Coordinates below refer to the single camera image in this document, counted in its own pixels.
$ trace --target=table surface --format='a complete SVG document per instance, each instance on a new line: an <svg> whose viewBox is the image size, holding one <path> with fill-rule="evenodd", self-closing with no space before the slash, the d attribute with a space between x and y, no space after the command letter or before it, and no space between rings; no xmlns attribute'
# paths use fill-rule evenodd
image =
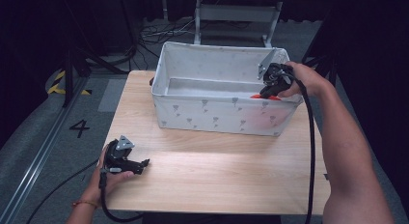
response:
<svg viewBox="0 0 409 224"><path fill-rule="evenodd" d="M154 71L132 71L106 144L126 136L129 159L150 159L142 175L107 198L112 210L305 214L310 182L310 130L305 103L281 136L160 128L149 81ZM313 214L330 194L315 125Z"/></svg>

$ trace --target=handheld controller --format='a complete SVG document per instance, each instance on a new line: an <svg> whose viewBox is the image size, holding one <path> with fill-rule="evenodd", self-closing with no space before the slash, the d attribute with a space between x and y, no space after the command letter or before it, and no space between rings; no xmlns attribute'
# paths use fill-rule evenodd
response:
<svg viewBox="0 0 409 224"><path fill-rule="evenodd" d="M262 98L278 95L287 90L293 81L292 67L285 64L271 63L262 77L265 87L259 92Z"/></svg>
<svg viewBox="0 0 409 224"><path fill-rule="evenodd" d="M128 160L127 157L133 147L134 145L124 136L121 136L120 141L117 139L111 141L105 153L105 169L113 174L132 171L134 174L141 175L150 160L145 159L142 162Z"/></svg>

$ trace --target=wrist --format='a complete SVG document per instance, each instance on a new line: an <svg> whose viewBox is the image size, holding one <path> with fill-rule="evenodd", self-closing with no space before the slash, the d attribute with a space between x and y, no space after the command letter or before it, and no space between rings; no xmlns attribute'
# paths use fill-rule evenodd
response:
<svg viewBox="0 0 409 224"><path fill-rule="evenodd" d="M80 200L90 201L99 204L100 200L100 191L99 189L86 189L84 193L81 195Z"/></svg>
<svg viewBox="0 0 409 224"><path fill-rule="evenodd" d="M87 200L78 200L72 203L72 208L75 209L79 205L82 205L82 209L89 209L93 208L94 210L99 207L99 203L92 202L92 201L87 201Z"/></svg>
<svg viewBox="0 0 409 224"><path fill-rule="evenodd" d="M322 80L319 85L314 90L314 96L317 97L319 100L326 99L327 97L331 97L336 90L334 86L328 80Z"/></svg>

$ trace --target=white plastic bin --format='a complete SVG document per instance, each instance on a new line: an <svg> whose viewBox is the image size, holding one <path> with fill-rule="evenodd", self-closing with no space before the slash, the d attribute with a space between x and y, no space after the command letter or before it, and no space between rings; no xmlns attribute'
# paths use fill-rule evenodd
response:
<svg viewBox="0 0 409 224"><path fill-rule="evenodd" d="M250 98L264 87L259 63L270 51L166 42L151 88L159 126L279 136L303 99ZM272 62L288 60L277 48Z"/></svg>

